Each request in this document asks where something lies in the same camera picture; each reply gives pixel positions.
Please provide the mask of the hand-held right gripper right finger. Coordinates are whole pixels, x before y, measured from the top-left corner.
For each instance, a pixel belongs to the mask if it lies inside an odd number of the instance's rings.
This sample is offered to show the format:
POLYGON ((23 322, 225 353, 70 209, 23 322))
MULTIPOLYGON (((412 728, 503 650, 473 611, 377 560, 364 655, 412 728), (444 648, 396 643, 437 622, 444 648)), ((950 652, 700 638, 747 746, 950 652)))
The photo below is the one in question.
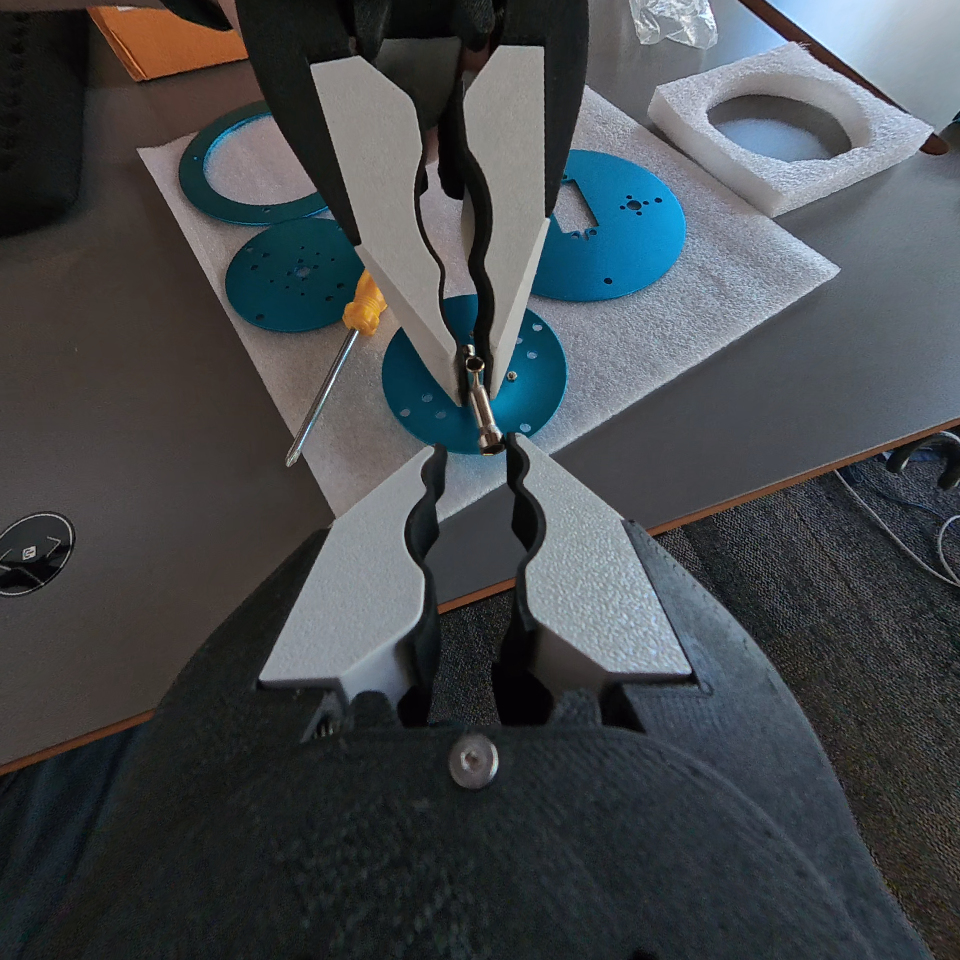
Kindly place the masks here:
POLYGON ((501 643, 502 724, 544 724, 569 691, 691 682, 623 517, 523 434, 506 454, 524 555, 501 643))

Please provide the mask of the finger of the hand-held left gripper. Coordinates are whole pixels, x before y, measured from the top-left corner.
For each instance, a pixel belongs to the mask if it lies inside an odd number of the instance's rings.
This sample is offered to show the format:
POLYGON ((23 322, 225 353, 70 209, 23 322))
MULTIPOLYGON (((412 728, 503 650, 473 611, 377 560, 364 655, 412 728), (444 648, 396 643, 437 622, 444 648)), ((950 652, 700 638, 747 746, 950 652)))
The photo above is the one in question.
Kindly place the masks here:
POLYGON ((443 269, 418 214, 424 150, 414 102, 360 56, 310 70, 359 232, 358 255, 429 373, 459 406, 460 351, 443 316, 443 269))
POLYGON ((478 73, 455 83, 446 125, 445 144, 464 183, 463 249, 478 298, 474 340, 494 399, 548 228, 544 48, 499 46, 478 73))

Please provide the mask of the blue disc with brass standoffs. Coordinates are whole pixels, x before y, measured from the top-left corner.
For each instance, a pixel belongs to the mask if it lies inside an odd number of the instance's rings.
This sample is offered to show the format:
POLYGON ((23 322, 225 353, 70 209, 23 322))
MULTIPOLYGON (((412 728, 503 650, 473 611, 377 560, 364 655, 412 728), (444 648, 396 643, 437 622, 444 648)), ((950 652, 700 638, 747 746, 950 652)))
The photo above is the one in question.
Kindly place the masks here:
MULTIPOLYGON (((510 357, 508 373, 491 401, 494 419, 504 433, 532 435, 543 428, 561 404, 568 383, 563 347, 546 320, 527 309, 510 357)), ((426 445, 448 452, 478 455, 478 428, 468 406, 457 406, 428 371, 406 333, 390 340, 381 368, 390 411, 426 445)))

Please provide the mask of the silver socket wrench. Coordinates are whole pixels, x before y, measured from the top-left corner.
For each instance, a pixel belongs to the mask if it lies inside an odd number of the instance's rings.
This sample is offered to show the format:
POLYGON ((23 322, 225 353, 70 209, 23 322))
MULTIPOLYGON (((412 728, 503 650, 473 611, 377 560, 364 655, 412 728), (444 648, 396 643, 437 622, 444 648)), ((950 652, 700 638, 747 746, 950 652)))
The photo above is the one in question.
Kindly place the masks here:
POLYGON ((505 450, 505 442, 485 386, 485 363, 471 343, 462 347, 462 356, 466 395, 478 429, 478 449, 484 456, 498 455, 505 450))

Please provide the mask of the round desk control button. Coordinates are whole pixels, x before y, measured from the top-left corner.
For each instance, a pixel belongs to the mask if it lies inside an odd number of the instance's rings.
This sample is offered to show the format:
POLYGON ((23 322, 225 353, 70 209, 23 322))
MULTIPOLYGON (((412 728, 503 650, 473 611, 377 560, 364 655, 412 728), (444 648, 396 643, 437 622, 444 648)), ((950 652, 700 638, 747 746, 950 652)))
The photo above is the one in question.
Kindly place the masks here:
POLYGON ((1 534, 1 596, 34 593, 65 567, 75 545, 71 522, 56 512, 23 517, 1 534))

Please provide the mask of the grey desk with wooden edge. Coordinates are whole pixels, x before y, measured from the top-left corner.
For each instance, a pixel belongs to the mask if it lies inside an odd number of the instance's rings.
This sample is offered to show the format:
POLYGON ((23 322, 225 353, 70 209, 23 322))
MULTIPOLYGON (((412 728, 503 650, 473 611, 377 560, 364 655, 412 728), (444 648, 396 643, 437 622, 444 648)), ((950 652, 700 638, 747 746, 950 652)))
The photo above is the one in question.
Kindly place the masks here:
POLYGON ((957 1, 744 2, 786 39, 822 48, 934 128, 923 150, 958 156, 957 1))

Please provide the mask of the blue disc with many holes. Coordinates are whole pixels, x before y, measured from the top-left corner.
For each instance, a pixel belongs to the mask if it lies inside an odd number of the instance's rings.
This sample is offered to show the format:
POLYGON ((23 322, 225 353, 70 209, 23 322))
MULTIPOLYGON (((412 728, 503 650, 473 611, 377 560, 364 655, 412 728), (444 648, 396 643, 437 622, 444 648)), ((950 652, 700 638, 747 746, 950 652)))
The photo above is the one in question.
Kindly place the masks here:
POLYGON ((341 321, 364 266, 334 221, 303 218, 271 225, 242 246, 225 273, 225 293, 248 323, 280 332, 341 321))

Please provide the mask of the large blue disc with cutout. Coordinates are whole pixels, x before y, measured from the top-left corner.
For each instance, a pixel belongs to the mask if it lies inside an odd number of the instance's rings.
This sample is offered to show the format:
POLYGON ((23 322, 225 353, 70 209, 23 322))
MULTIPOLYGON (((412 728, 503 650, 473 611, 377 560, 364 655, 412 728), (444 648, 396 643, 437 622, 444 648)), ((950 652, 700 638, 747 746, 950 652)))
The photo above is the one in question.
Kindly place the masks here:
POLYGON ((600 302, 650 286, 678 260, 685 212, 666 183, 639 164, 594 150, 570 150, 562 177, 592 215, 580 229, 558 205, 534 277, 535 296, 600 302))

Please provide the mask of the white foam sheet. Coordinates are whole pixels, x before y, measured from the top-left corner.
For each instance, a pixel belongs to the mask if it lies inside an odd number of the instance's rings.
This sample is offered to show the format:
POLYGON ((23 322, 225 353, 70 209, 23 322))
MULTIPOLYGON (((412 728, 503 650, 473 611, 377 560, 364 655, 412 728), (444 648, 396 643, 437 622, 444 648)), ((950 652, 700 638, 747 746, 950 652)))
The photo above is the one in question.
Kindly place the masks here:
MULTIPOLYGON (((225 277, 252 227, 197 210, 179 186, 191 135, 138 150, 201 269, 289 428, 330 367, 342 331, 285 334, 242 320, 229 306, 225 277)), ((573 144, 638 162, 666 183, 686 217, 678 261, 657 282, 624 297, 565 303, 533 297, 530 306, 558 333, 568 385, 558 413, 532 441, 562 449, 686 370, 736 341, 835 277, 839 268, 762 215, 646 127, 586 88, 573 144)), ((380 366, 398 330, 385 329, 350 355, 303 459, 335 517, 399 469, 422 443, 389 411, 380 366)))

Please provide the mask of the crumpled clear plastic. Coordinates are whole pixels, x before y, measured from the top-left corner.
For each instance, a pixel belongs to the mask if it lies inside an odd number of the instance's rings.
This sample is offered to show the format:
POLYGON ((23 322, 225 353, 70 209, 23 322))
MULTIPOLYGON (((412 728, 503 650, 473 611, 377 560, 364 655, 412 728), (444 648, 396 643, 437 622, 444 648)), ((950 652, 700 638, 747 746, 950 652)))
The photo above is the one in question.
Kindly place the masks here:
POLYGON ((709 1, 628 1, 637 39, 644 45, 677 42, 709 50, 718 41, 714 11, 709 1))

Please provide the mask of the black fabric case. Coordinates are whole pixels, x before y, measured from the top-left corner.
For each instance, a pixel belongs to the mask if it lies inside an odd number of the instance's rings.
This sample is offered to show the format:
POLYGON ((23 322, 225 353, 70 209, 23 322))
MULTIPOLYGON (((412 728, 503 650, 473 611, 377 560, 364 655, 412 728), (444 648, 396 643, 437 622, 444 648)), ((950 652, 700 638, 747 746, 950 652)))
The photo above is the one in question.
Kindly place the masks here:
POLYGON ((81 186, 90 20, 1 14, 1 236, 61 219, 81 186))

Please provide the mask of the black office chair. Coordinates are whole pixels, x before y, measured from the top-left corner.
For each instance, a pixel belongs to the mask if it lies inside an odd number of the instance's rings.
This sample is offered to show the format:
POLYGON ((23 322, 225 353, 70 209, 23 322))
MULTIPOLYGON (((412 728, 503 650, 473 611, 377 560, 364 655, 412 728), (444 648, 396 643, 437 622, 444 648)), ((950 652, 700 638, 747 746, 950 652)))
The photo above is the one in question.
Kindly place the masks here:
POLYGON ((942 472, 937 480, 941 490, 959 485, 959 437, 951 430, 943 430, 908 441, 893 449, 886 457, 885 469, 890 474, 903 474, 910 462, 924 459, 942 461, 942 472))

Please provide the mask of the white foam block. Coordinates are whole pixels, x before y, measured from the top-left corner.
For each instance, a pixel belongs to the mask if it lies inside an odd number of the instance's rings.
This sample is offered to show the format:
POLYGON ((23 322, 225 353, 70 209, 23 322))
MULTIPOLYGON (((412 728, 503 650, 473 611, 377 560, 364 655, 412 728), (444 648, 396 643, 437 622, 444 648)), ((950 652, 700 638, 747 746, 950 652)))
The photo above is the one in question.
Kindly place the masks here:
POLYGON ((932 128, 790 42, 701 74, 661 84, 650 119, 690 158, 768 217, 804 207, 911 157, 932 128), (829 114, 850 148, 830 159, 785 161, 748 150, 709 119, 714 107, 769 95, 829 114))

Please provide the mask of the person's dark clothing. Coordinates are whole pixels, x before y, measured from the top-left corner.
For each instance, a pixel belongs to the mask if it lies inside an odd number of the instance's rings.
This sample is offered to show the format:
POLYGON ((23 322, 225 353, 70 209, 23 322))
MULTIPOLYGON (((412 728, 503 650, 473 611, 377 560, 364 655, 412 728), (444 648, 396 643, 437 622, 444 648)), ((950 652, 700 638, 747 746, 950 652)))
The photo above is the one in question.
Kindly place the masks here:
POLYGON ((2 776, 2 958, 33 958, 71 919, 117 783, 149 728, 133 726, 2 776))

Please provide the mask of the yellow handled screwdriver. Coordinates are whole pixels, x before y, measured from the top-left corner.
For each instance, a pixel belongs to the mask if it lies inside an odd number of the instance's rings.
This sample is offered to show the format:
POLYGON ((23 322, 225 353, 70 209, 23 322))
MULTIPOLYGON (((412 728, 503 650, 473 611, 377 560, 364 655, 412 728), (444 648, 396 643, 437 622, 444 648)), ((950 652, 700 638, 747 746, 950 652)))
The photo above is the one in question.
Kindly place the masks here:
POLYGON ((346 328, 345 338, 295 434, 285 457, 286 467, 292 467, 300 459, 306 439, 316 425, 355 342, 360 336, 371 337, 377 332, 380 316, 386 308, 386 300, 377 283, 368 270, 363 270, 356 284, 353 299, 344 306, 342 312, 342 322, 346 328))

